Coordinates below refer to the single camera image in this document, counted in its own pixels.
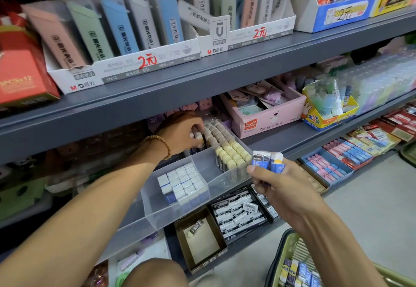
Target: pink box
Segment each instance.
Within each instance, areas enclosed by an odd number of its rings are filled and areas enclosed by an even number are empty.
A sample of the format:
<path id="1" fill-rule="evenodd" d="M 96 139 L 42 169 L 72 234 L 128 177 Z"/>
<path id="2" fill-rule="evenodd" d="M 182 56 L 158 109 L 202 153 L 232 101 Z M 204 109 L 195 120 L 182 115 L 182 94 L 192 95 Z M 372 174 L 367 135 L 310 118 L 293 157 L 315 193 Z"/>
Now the pink box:
<path id="1" fill-rule="evenodd" d="M 220 94 L 232 117 L 232 130 L 239 138 L 246 138 L 300 119 L 306 97 L 287 85 L 280 88 L 290 101 L 253 115 L 243 115 L 225 95 Z"/>

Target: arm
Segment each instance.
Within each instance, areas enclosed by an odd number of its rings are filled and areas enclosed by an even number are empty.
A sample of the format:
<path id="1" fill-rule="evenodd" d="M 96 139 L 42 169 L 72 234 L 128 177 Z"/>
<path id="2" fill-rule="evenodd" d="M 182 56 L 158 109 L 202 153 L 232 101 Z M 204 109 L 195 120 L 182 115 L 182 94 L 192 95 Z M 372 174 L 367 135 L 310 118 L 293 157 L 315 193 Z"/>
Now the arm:
<path id="1" fill-rule="evenodd" d="M 249 165 L 255 189 L 304 240 L 327 287 L 387 287 L 351 231 L 320 197 L 298 165 L 282 174 Z M 270 186 L 260 183 L 268 182 Z"/>
<path id="2" fill-rule="evenodd" d="M 171 153 L 197 146 L 191 127 L 202 120 L 173 114 L 158 132 Z M 0 286 L 79 287 L 96 264 L 139 190 L 168 148 L 151 139 L 116 171 L 72 199 L 0 264 Z"/>

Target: gray metal shelf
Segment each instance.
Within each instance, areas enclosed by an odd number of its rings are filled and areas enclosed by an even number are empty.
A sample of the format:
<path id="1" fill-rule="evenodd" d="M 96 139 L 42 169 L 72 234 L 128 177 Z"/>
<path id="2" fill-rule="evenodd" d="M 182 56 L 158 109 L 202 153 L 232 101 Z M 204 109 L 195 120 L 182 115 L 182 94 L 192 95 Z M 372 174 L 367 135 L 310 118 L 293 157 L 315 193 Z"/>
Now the gray metal shelf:
<path id="1" fill-rule="evenodd" d="M 0 119 L 0 164 L 89 137 L 416 28 L 416 7 L 242 47 Z"/>
<path id="2" fill-rule="evenodd" d="M 394 153 L 396 153 L 396 151 L 390 150 L 387 153 L 385 153 L 384 155 L 375 158 L 372 162 L 367 164 L 365 167 L 363 167 L 363 168 L 357 170 L 356 172 L 354 172 L 353 175 L 351 175 L 348 179 L 344 180 L 342 183 L 334 186 L 333 188 L 330 188 L 329 191 L 327 191 L 323 195 L 323 197 L 327 196 L 328 194 L 331 194 L 332 192 L 338 190 L 340 187 L 346 185 L 347 183 L 349 183 L 353 179 L 359 177 L 361 174 L 363 174 L 367 170 L 373 168 L 377 164 L 381 163 L 382 161 L 384 161 L 388 157 L 392 156 Z M 257 228 L 255 231 L 251 232 L 250 234 L 247 234 L 247 235 L 243 236 L 238 241 L 232 242 L 230 245 L 228 245 L 227 253 L 218 257 L 215 261 L 209 263 L 207 266 L 202 268 L 200 271 L 198 271 L 194 275 L 192 275 L 190 273 L 190 271 L 187 269 L 185 260 L 183 258 L 182 252 L 180 250 L 180 247 L 174 245 L 175 241 L 173 240 L 173 238 L 168 238 L 169 250 L 170 250 L 172 259 L 174 261 L 177 261 L 179 263 L 179 265 L 184 269 L 185 274 L 188 278 L 188 281 L 191 282 L 194 279 L 197 279 L 201 275 L 205 274 L 206 272 L 210 271 L 214 267 L 218 266 L 222 262 L 224 262 L 227 259 L 231 258 L 232 256 L 236 255 L 238 252 L 245 249 L 246 247 L 248 247 L 252 243 L 256 242 L 257 240 L 261 239 L 262 237 L 264 237 L 268 233 L 277 229 L 279 226 L 283 225 L 284 222 L 285 222 L 284 220 L 279 220 L 279 221 L 275 221 L 271 224 L 263 225 L 263 226 Z"/>
<path id="3" fill-rule="evenodd" d="M 280 151 L 284 154 L 285 158 L 295 160 L 325 145 L 325 143 L 364 125 L 366 122 L 405 104 L 415 97 L 416 90 L 413 90 L 397 99 L 387 102 L 385 105 L 357 116 L 349 122 L 341 123 L 327 130 L 316 131 L 303 121 L 297 121 L 271 131 L 265 131 L 244 138 L 242 141 L 251 150 Z"/>

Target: floor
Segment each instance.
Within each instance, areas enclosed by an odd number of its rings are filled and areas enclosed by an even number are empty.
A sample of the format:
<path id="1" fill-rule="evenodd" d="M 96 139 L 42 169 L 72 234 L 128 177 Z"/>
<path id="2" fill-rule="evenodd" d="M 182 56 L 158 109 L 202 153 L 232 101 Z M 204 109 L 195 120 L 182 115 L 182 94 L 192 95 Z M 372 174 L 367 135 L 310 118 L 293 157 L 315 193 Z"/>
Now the floor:
<path id="1" fill-rule="evenodd" d="M 414 167 L 393 155 L 325 200 L 373 262 L 416 280 L 415 176 Z M 223 287 L 262 287 L 280 238 L 288 228 L 288 224 L 280 226 L 215 267 L 213 272 L 221 278 Z"/>

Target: yellow box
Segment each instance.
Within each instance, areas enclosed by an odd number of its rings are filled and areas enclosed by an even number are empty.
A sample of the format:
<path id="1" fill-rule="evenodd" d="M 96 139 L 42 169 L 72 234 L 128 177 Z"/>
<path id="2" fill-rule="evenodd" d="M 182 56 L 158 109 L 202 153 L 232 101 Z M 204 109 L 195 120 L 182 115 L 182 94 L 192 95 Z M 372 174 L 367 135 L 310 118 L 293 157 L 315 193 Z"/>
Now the yellow box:
<path id="1" fill-rule="evenodd" d="M 390 11 L 394 11 L 410 4 L 411 0 L 376 0 L 370 17 L 383 15 Z"/>
<path id="2" fill-rule="evenodd" d="M 352 96 L 349 97 L 347 105 L 355 105 L 356 107 L 353 108 L 351 111 L 345 112 L 341 115 L 334 116 L 328 119 L 323 119 L 319 112 L 316 110 L 313 103 L 309 100 L 308 97 L 306 97 L 305 106 L 303 108 L 301 118 L 309 126 L 313 127 L 317 131 L 321 131 L 323 129 L 328 128 L 331 125 L 334 125 L 340 121 L 343 121 L 355 115 L 359 106 Z"/>

